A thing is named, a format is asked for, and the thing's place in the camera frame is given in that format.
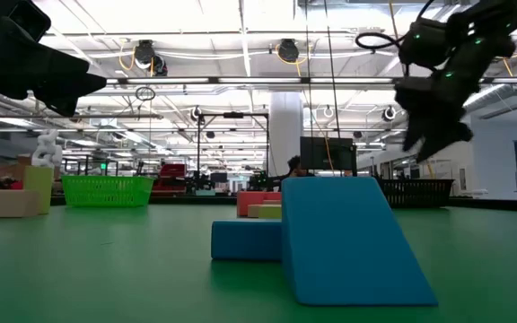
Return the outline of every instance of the green basket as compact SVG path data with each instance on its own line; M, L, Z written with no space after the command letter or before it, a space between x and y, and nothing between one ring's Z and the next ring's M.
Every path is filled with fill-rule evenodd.
M64 176L70 206L129 207L149 203L154 179L117 176Z

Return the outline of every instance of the pink foam block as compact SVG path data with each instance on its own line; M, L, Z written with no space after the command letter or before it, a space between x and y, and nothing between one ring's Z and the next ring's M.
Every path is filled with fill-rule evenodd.
M237 215L249 216L249 205L261 205L265 200L280 201L281 199L279 192L238 192Z

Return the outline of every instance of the blue foam wedge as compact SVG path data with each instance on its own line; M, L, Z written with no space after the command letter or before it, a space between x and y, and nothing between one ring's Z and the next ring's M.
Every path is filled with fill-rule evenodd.
M437 305L373 178L283 181L283 266L306 305Z
M214 221L211 257L232 260L281 260L281 221Z

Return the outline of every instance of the white pillar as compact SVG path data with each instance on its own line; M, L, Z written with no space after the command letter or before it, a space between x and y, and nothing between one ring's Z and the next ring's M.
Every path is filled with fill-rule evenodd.
M288 173L288 160L301 154L302 99L299 92L273 92L270 97L268 176Z

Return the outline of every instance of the green floor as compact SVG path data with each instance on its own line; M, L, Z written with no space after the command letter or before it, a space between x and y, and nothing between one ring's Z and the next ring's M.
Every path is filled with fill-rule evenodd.
M278 264L211 262L234 206L0 220L0 322L517 322L517 213L397 211L440 306L298 305Z

